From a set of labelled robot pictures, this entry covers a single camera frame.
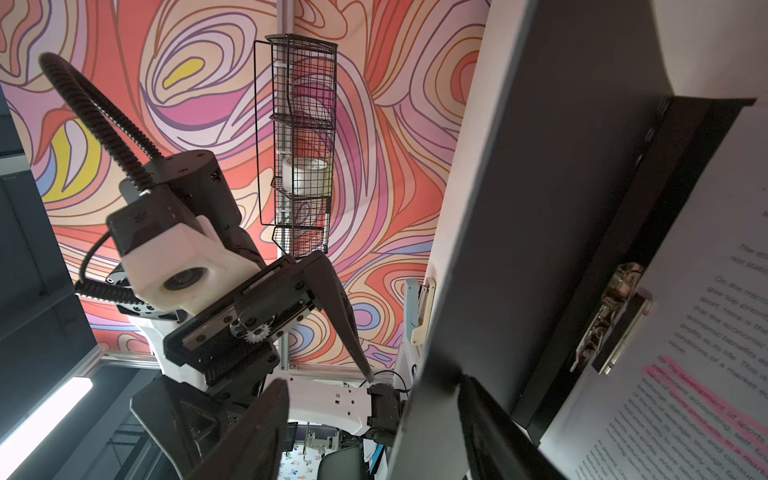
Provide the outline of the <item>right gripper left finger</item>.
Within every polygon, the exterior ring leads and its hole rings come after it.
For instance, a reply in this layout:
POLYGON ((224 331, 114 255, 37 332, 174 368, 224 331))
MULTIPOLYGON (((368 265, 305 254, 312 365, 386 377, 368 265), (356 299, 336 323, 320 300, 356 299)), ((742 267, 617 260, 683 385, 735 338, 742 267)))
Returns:
POLYGON ((289 416, 289 388, 272 381, 186 479, 276 479, 289 416))

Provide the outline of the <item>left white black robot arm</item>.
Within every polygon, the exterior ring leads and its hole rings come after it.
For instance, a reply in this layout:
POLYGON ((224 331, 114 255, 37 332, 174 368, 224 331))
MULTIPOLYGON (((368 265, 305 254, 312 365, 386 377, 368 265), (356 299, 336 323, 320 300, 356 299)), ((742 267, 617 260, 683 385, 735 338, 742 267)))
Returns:
POLYGON ((347 294, 322 252, 262 259, 212 152, 159 157, 137 177, 107 219, 118 287, 139 301, 161 370, 132 411, 182 479, 274 479, 290 406, 275 340, 321 311, 371 375, 347 294))

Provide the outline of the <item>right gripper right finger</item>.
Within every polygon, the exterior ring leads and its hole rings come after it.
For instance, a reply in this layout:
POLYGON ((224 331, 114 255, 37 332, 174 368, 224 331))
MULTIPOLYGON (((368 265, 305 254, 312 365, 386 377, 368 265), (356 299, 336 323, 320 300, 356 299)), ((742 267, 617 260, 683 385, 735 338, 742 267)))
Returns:
POLYGON ((563 477, 476 378, 462 377, 457 403, 473 479, 563 477))

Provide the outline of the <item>white black lever arch folder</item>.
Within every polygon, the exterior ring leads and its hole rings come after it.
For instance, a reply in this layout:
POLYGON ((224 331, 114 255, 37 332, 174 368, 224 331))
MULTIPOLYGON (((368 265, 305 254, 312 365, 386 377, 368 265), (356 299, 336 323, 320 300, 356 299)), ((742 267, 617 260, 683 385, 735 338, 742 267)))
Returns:
POLYGON ((649 263, 705 159, 766 93, 763 1, 491 3, 390 478, 467 476, 467 375, 543 437, 615 269, 649 263))

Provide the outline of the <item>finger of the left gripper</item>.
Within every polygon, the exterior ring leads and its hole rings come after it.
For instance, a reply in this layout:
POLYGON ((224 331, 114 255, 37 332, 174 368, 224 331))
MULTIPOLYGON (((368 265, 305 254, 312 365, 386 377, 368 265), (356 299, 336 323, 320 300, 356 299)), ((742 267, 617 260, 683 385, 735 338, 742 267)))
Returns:
POLYGON ((346 291, 325 253, 315 251, 299 262, 308 290, 319 302, 345 349, 365 379, 374 381, 373 371, 361 347, 354 311, 346 291))
POLYGON ((130 410, 175 472, 190 474, 242 418, 246 406, 161 375, 131 398, 130 410))

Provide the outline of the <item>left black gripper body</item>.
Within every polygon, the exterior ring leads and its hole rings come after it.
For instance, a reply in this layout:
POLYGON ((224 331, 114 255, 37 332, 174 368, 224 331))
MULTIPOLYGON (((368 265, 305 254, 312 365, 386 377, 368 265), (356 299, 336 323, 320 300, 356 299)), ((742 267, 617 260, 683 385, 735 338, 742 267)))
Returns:
POLYGON ((269 356, 264 346, 313 308, 314 296, 299 263, 283 256, 168 334, 164 355, 175 366, 192 367, 214 386, 259 356, 269 356))

